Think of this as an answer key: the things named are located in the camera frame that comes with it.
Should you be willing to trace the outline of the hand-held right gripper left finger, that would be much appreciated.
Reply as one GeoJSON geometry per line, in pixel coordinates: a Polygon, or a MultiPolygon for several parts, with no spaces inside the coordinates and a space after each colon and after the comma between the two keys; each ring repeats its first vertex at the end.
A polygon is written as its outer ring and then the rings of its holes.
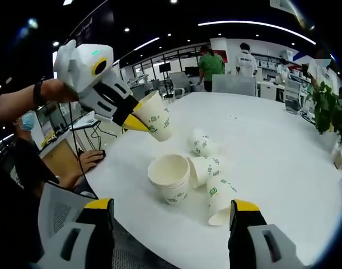
{"type": "Polygon", "coordinates": [[[112,268],[115,248],[114,200],[93,200],[75,222],[47,242],[43,256],[30,268],[112,268]]]}

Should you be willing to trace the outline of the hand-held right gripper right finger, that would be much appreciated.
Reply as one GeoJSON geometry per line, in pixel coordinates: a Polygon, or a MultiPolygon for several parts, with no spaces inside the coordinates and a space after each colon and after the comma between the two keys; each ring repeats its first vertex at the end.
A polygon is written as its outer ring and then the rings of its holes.
{"type": "Polygon", "coordinates": [[[252,202],[231,201],[229,232],[230,268],[304,268],[296,245],[252,202]]]}

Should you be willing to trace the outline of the person's left hand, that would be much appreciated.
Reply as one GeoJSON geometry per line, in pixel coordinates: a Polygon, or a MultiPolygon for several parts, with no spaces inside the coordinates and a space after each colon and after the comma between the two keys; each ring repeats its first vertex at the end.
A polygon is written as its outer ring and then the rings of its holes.
{"type": "Polygon", "coordinates": [[[72,103],[78,101],[78,95],[59,79],[49,79],[42,83],[41,95],[46,101],[72,103]]]}

